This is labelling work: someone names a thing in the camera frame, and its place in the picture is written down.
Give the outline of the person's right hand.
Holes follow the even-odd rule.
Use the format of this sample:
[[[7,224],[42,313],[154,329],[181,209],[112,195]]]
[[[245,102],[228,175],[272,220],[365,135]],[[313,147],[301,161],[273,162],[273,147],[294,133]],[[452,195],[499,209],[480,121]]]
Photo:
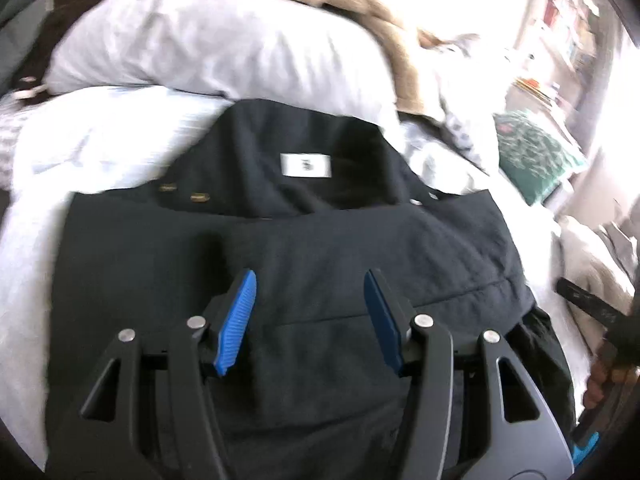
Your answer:
[[[607,382],[613,384],[633,385],[639,378],[638,366],[618,366],[606,364],[604,357],[608,352],[608,343],[600,345],[594,358],[590,375],[586,382],[586,391],[582,396],[582,405],[586,410],[596,408],[604,399],[604,386]]]

